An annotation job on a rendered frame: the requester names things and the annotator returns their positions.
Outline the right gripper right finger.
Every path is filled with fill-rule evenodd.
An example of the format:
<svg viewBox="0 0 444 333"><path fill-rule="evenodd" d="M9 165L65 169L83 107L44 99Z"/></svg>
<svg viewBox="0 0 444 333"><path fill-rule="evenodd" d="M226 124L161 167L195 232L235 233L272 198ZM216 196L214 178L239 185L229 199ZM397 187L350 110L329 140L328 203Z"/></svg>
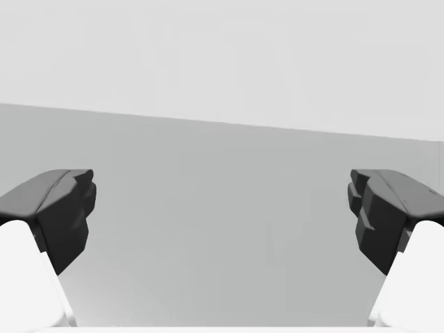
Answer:
<svg viewBox="0 0 444 333"><path fill-rule="evenodd" d="M444 195L388 169L350 177L359 249L386 277L368 325L444 328Z"/></svg>

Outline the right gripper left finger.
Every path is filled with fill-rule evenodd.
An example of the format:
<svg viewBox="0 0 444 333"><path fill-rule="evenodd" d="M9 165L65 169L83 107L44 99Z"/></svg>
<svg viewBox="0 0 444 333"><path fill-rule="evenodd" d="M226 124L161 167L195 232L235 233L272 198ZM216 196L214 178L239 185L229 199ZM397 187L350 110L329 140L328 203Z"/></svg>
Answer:
<svg viewBox="0 0 444 333"><path fill-rule="evenodd" d="M85 249L93 177L45 171L0 196L0 328L77 325L58 277Z"/></svg>

